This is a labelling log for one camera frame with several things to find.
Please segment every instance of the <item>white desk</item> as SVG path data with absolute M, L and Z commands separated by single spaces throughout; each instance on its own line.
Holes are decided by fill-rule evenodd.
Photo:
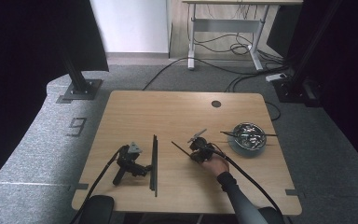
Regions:
M 262 70 L 263 66 L 258 59 L 257 45 L 260 40 L 261 32 L 263 31 L 264 23 L 266 22 L 267 14 L 269 13 L 270 5 L 300 5 L 302 0 L 183 0 L 182 2 L 191 5 L 191 21 L 190 28 L 190 44 L 188 51 L 188 69 L 194 69 L 194 33 L 195 32 L 226 32 L 226 33 L 254 33 L 255 39 L 253 45 L 250 45 L 249 52 L 252 56 L 255 68 Z M 257 20 L 209 20 L 196 19 L 196 5 L 197 4 L 215 4 L 215 5 L 264 5 L 264 14 L 262 18 Z

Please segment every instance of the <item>white wall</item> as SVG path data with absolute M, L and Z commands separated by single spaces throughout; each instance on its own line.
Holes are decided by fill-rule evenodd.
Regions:
M 106 52 L 169 52 L 167 0 L 90 2 Z

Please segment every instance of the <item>person's arm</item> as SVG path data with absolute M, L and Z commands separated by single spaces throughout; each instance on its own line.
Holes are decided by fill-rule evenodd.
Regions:
M 215 154 L 208 161 L 201 163 L 205 169 L 216 176 L 222 190 L 228 195 L 240 224 L 268 224 L 255 206 L 242 193 L 236 179 L 229 172 L 228 162 Z

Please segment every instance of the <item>metal bowl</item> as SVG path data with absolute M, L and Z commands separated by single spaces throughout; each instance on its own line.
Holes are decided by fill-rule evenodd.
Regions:
M 264 131 L 257 125 L 249 122 L 240 123 L 232 131 L 234 136 L 228 137 L 228 143 L 238 154 L 245 157 L 260 155 L 267 143 Z

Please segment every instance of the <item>black sleeve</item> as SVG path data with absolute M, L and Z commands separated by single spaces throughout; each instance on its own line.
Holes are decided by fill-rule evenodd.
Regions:
M 222 190 L 227 193 L 240 224 L 268 224 L 255 206 L 242 193 L 237 185 L 237 180 L 234 179 L 231 173 L 223 172 L 217 177 L 217 181 L 222 185 Z

